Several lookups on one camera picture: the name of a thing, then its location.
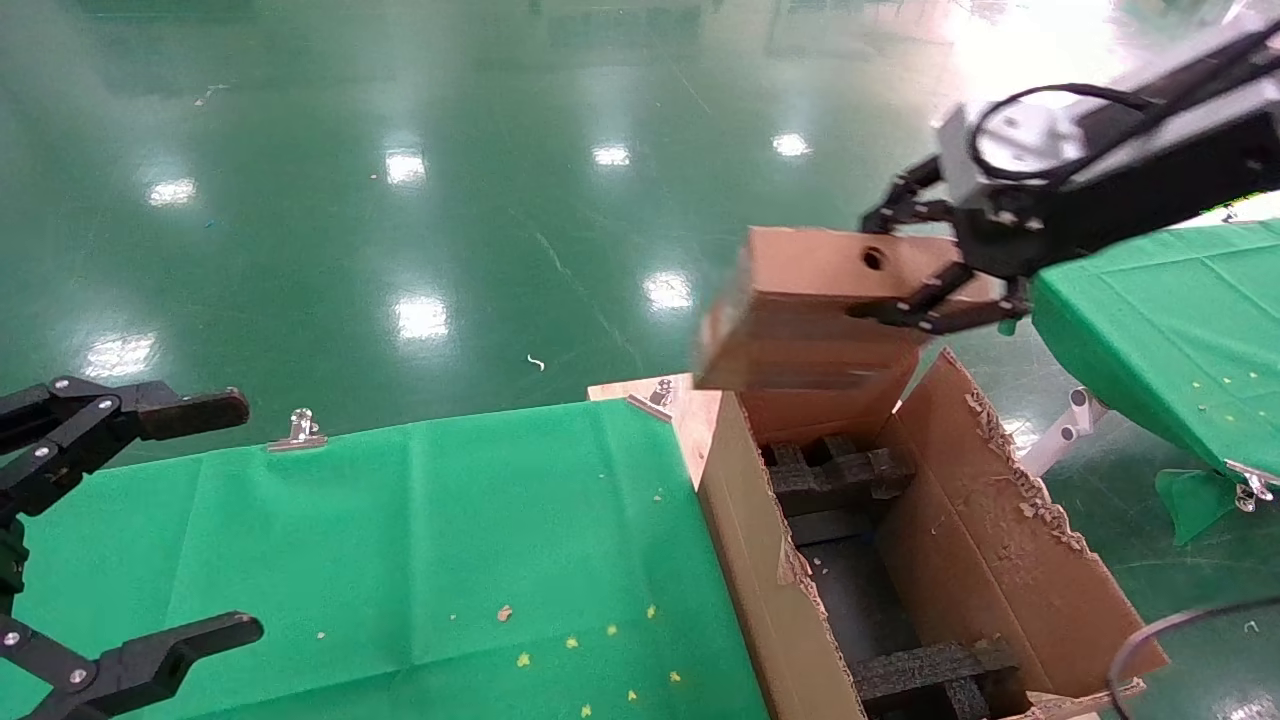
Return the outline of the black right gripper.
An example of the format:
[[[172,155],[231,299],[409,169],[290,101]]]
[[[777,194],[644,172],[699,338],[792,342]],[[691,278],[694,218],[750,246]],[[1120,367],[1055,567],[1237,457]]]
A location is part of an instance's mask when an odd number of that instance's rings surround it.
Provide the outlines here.
[[[861,217],[861,232],[892,234],[901,225],[950,225],[954,205],[923,199],[942,179],[940,158],[901,170]],[[1249,111],[1097,181],[1051,195],[1033,193],[1027,206],[1012,211],[1012,224],[997,222],[986,209],[959,210],[954,224],[965,263],[950,263],[905,299],[852,304],[847,315],[927,334],[1016,325],[1030,314],[1028,277],[1037,272],[1242,196],[1275,191],[1277,181],[1277,118],[1270,110]],[[965,284],[987,274],[1004,282],[998,297],[955,304]]]

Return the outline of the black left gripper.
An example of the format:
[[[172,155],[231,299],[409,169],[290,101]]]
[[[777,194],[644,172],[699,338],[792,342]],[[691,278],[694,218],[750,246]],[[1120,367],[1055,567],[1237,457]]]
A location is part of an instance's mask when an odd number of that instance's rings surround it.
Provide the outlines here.
[[[184,396],[161,380],[108,387],[72,375],[1,400],[1,601],[24,588],[26,528],[136,441],[168,441],[242,427],[250,401],[236,388]],[[87,659],[3,616],[3,659],[49,685],[26,719],[113,719],[173,698],[198,661],[261,641],[246,612],[225,612],[142,635]]]

